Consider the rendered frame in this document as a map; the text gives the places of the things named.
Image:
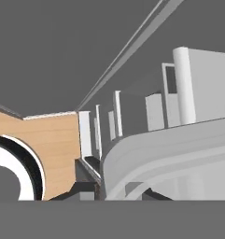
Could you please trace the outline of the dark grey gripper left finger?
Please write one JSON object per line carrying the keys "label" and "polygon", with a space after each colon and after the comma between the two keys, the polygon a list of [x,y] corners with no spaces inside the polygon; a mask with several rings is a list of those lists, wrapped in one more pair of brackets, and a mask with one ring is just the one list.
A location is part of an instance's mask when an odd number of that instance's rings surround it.
{"label": "dark grey gripper left finger", "polygon": [[52,201],[95,201],[100,199],[100,161],[95,157],[75,160],[76,182]]}

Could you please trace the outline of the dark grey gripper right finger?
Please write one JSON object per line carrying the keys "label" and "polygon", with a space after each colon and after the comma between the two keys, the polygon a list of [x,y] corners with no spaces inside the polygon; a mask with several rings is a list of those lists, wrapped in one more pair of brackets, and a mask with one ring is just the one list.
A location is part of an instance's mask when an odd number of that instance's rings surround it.
{"label": "dark grey gripper right finger", "polygon": [[171,201],[171,198],[154,191],[147,183],[141,183],[125,196],[126,201]]}

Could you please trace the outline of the light grey curved fridge shelf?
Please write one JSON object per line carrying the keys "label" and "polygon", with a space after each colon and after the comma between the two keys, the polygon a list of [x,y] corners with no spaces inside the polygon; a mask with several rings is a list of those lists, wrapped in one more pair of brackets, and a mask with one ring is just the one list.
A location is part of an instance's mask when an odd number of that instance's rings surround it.
{"label": "light grey curved fridge shelf", "polygon": [[103,196],[141,183],[175,201],[225,201],[225,118],[120,139],[103,158]]}

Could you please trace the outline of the light wood cabinet panel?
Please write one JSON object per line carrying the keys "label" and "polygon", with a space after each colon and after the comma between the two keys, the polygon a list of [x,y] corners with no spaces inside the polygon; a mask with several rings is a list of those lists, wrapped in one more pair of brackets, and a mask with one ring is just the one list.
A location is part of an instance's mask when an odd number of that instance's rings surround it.
{"label": "light wood cabinet panel", "polygon": [[20,139],[42,162],[49,200],[71,189],[76,181],[75,159],[80,157],[77,114],[17,119],[0,112],[0,135]]}

